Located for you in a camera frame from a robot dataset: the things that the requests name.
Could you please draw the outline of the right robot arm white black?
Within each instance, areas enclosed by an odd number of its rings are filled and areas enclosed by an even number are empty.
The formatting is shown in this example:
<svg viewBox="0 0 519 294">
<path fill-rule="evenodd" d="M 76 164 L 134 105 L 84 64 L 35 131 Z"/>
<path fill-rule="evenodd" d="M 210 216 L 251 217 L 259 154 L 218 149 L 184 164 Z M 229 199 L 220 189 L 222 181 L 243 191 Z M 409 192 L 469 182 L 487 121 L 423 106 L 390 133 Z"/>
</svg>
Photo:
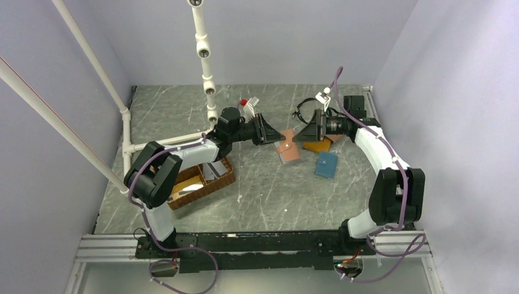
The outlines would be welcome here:
<svg viewBox="0 0 519 294">
<path fill-rule="evenodd" d="M 342 106 L 344 113 L 334 115 L 316 109 L 293 141 L 314 143 L 331 135 L 344 135 L 363 151 L 376 172 L 367 209 L 346 220 L 347 232 L 337 238 L 339 250 L 352 254 L 360 248 L 361 238 L 384 228 L 403 229 L 421 218 L 425 173 L 397 155 L 380 123 L 368 116 L 364 96 L 344 96 Z"/>
</svg>

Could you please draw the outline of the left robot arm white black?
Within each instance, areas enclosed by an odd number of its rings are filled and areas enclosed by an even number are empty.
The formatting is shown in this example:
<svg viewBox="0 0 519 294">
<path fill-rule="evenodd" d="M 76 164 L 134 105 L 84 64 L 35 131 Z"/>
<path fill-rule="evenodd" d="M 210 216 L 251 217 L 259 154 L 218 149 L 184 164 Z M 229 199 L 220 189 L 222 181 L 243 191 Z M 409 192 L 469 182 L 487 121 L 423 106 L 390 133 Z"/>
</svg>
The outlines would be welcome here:
<svg viewBox="0 0 519 294">
<path fill-rule="evenodd" d="M 176 146 L 148 142 L 124 176 L 128 200 L 137 206 L 145 230 L 152 238 L 152 250 L 160 257 L 170 256 L 176 248 L 176 230 L 167 204 L 181 171 L 199 164 L 213 163 L 227 156 L 233 143 L 251 141 L 266 145 L 285 140 L 262 114 L 250 119 L 234 107 L 225 108 L 214 128 L 200 139 Z"/>
</svg>

